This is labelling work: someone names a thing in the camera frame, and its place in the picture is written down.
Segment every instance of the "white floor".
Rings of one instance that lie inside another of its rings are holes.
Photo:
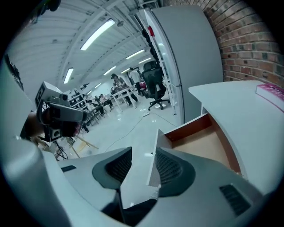
[[[118,107],[115,107],[106,114],[105,118],[99,120],[98,125],[94,121],[94,126],[89,127],[90,131],[84,134],[84,139],[99,149],[85,148],[79,153],[80,157],[86,157],[118,148],[132,147],[132,167],[121,186],[124,208],[148,200],[157,190],[146,185],[152,161],[150,153],[154,150],[156,132],[157,129],[167,132],[175,128],[175,116],[169,103],[163,102],[165,104],[163,110],[153,106],[151,111],[148,111],[149,102],[153,99],[139,97],[139,100],[136,109],[123,103],[121,113]]]

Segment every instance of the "white desk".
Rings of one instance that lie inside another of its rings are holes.
[[[229,140],[245,178],[266,194],[284,170],[284,113],[255,94],[259,81],[189,88]]]
[[[126,96],[128,96],[130,98],[130,101],[132,102],[133,107],[137,108],[135,101],[131,97],[131,94],[134,94],[134,93],[136,94],[136,98],[138,99],[138,93],[135,91],[134,85],[132,85],[132,86],[127,87],[126,89],[123,89],[123,90],[121,90],[121,91],[119,91],[119,92],[117,92],[117,93],[112,95],[112,97],[114,98],[114,100],[115,100],[118,108],[120,109],[120,111],[122,111],[122,110],[121,110],[121,108],[119,106],[119,103],[118,103],[117,99],[123,98],[124,102],[126,103],[126,101],[124,99],[124,97],[126,97]]]

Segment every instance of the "office chair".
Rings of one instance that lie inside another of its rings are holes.
[[[157,66],[155,61],[147,62],[144,65],[144,72],[142,72],[142,77],[148,88],[148,97],[154,98],[153,102],[150,102],[150,108],[156,103],[161,106],[161,110],[164,109],[161,102],[167,101],[170,103],[169,99],[162,99],[165,95],[166,87],[163,85],[163,71],[162,68]]]

